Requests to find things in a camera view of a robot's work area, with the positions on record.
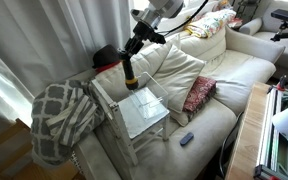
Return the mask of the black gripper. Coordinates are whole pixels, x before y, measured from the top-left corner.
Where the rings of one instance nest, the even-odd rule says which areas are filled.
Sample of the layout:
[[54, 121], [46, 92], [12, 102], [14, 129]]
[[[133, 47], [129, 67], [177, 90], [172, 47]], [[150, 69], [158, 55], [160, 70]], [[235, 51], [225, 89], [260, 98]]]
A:
[[125, 50], [127, 53], [137, 54], [144, 46], [144, 41], [146, 40], [157, 44], [166, 43], [163, 35], [156, 33], [151, 26], [142, 21], [136, 24], [133, 32], [134, 36], [130, 38], [125, 45]]

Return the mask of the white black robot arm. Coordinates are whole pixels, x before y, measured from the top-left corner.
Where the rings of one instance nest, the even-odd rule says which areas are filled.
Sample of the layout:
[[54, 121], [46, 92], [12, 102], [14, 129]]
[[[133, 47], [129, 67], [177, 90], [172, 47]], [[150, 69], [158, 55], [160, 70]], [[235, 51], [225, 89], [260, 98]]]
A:
[[136, 54], [143, 47], [145, 40], [164, 44], [164, 36], [156, 33], [157, 26], [163, 18], [175, 18], [183, 6], [183, 0], [149, 0], [149, 5], [144, 11], [132, 9], [131, 15], [137, 24], [133, 29], [134, 36], [124, 47], [125, 51]]

